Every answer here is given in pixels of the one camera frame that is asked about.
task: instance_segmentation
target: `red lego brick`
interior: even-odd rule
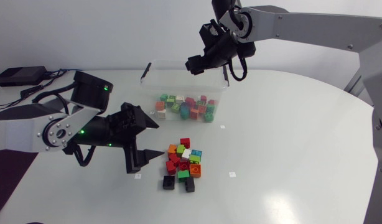
[[[190,111],[190,118],[191,119],[198,119],[198,112],[199,112],[199,110],[191,109],[191,111]]]
[[[186,149],[190,148],[190,138],[180,139],[180,144],[184,145]]]
[[[190,170],[190,162],[189,161],[180,161],[179,162],[180,171]]]
[[[176,166],[174,165],[173,161],[167,161],[166,162],[166,169],[167,169],[167,173],[169,175],[176,174]]]
[[[164,110],[165,109],[165,102],[163,102],[163,101],[156,102],[155,109],[157,111]]]
[[[169,156],[169,159],[170,159],[171,161],[173,161],[173,163],[174,163],[174,165],[175,165],[176,167],[179,166],[180,158],[178,158],[178,157],[176,156],[176,154],[171,154],[171,155]]]

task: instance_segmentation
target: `cube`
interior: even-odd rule
[[[190,110],[190,118],[191,119],[198,119],[199,110],[191,109]]]
[[[176,103],[181,105],[184,102],[184,96],[176,96]]]
[[[164,109],[165,109],[165,102],[163,102],[163,101],[158,101],[158,102],[156,102],[156,104],[155,104],[155,109],[156,109],[157,111],[164,110]]]
[[[185,149],[185,146],[182,145],[182,144],[179,144],[177,146],[177,152],[176,152],[177,153],[177,157],[181,158],[181,155],[183,154],[184,149]]]
[[[201,177],[202,170],[200,164],[191,164],[190,165],[190,176],[191,177]]]
[[[178,105],[177,103],[173,104],[172,112],[173,113],[179,113],[180,112],[180,105]]]
[[[161,110],[161,111],[156,111],[156,116],[159,119],[166,119],[166,109]]]
[[[199,162],[201,161],[201,157],[191,154],[189,161],[191,164],[199,164]]]
[[[179,171],[177,173],[177,177],[179,178],[179,182],[185,182],[185,179],[187,177],[190,177],[190,171],[188,170]]]
[[[183,160],[189,160],[191,155],[191,150],[190,149],[184,149],[183,154],[181,155],[181,159]]]

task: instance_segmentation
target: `colorful block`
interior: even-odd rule
[[[190,138],[180,139],[180,144],[184,145],[186,149],[190,148]]]
[[[184,96],[176,96],[176,103],[181,105],[184,102]]]
[[[184,149],[185,149],[185,146],[182,145],[182,144],[179,144],[179,145],[177,146],[177,152],[176,152],[177,157],[181,158],[181,155],[183,154]]]
[[[165,190],[174,190],[174,176],[164,176],[163,188]]]
[[[176,156],[176,154],[171,154],[171,155],[169,156],[169,159],[174,163],[174,165],[175,165],[176,167],[179,166],[180,158],[178,158],[178,157]]]
[[[161,111],[156,111],[156,116],[159,119],[166,119],[166,109],[161,110]]]
[[[198,119],[199,110],[191,109],[190,110],[190,118],[191,119]]]
[[[172,112],[173,113],[179,113],[180,112],[180,105],[178,105],[177,103],[173,104]]]
[[[181,171],[190,170],[190,162],[189,161],[180,161],[179,162],[179,169]]]
[[[190,149],[184,149],[183,154],[181,155],[181,159],[183,160],[189,160],[191,155],[191,150]]]
[[[189,161],[191,164],[199,164],[199,162],[201,161],[201,157],[191,154]]]
[[[177,173],[177,177],[179,178],[179,182],[185,182],[185,179],[187,177],[190,177],[190,171],[188,170],[179,171]]]
[[[176,166],[173,161],[166,161],[166,169],[169,175],[176,174]]]
[[[161,101],[166,102],[166,100],[168,99],[167,94],[162,94],[160,99],[161,99]]]
[[[205,105],[198,105],[198,112],[200,114],[205,114],[206,113],[206,106]]]
[[[157,111],[164,110],[164,109],[165,109],[165,102],[163,102],[163,101],[158,101],[158,102],[156,102],[156,104],[155,104],[155,109],[156,109]]]
[[[201,177],[202,170],[200,164],[191,164],[190,165],[190,175],[191,177]]]
[[[205,113],[203,117],[205,118],[205,122],[212,122],[215,119],[213,113]]]

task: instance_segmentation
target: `clear plastic bin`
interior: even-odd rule
[[[228,88],[228,77],[222,68],[192,75],[183,61],[154,60],[142,74],[140,84],[146,99],[142,108],[152,118],[212,122],[221,94]],[[174,103],[168,100],[173,97]]]

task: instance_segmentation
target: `green lego brick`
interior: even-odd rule
[[[207,105],[206,106],[206,112],[207,113],[213,113],[215,111],[215,105]]]
[[[166,105],[168,106],[168,107],[172,107],[173,106],[173,104],[174,104],[174,99],[167,99],[166,100]]]
[[[212,113],[205,113],[204,118],[205,118],[205,121],[206,121],[206,122],[212,122],[213,119],[214,119],[214,116],[213,116]]]
[[[180,112],[180,105],[178,105],[178,104],[173,104],[173,106],[172,106],[172,112],[173,113],[179,113]]]
[[[177,151],[176,151],[177,157],[181,158],[181,155],[183,154],[184,149],[185,149],[184,145],[180,144],[180,145],[177,146]]]
[[[167,98],[168,98],[167,94],[161,95],[161,101],[166,102]]]
[[[177,177],[179,178],[179,182],[184,182],[187,177],[190,177],[190,171],[178,171]]]
[[[199,164],[199,162],[201,161],[201,157],[191,154],[189,160],[191,164]]]

